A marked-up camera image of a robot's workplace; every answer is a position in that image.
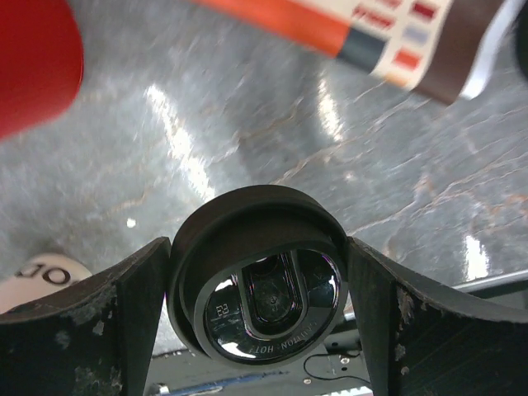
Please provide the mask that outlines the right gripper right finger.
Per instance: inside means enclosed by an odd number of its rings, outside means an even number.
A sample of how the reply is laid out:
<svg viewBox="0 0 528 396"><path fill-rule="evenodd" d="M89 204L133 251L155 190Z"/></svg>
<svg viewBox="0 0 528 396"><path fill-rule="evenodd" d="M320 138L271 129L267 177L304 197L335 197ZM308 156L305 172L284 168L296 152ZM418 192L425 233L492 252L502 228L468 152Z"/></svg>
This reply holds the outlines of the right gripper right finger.
<svg viewBox="0 0 528 396"><path fill-rule="evenodd" d="M376 395L525 395L527 312L458 291L348 239L348 283Z"/></svg>

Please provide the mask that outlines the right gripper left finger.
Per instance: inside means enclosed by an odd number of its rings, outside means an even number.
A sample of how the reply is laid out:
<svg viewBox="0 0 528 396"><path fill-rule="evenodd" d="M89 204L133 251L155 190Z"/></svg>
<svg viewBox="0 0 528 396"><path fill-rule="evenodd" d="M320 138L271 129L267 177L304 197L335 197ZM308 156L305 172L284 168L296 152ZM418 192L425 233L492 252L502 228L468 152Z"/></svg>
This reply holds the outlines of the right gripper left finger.
<svg viewBox="0 0 528 396"><path fill-rule="evenodd" d="M3 395L141 395L163 306L170 240L1 316Z"/></svg>

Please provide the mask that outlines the single white paper cup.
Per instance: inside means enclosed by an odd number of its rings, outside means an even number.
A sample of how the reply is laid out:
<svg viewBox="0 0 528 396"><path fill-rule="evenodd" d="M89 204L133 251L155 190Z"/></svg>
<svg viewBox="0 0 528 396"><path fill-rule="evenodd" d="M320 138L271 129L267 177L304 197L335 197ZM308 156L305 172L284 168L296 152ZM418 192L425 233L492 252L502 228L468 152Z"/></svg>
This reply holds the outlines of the single white paper cup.
<svg viewBox="0 0 528 396"><path fill-rule="evenodd" d="M50 252L34 256L1 281L1 314L61 291L91 275L81 262L64 254Z"/></svg>

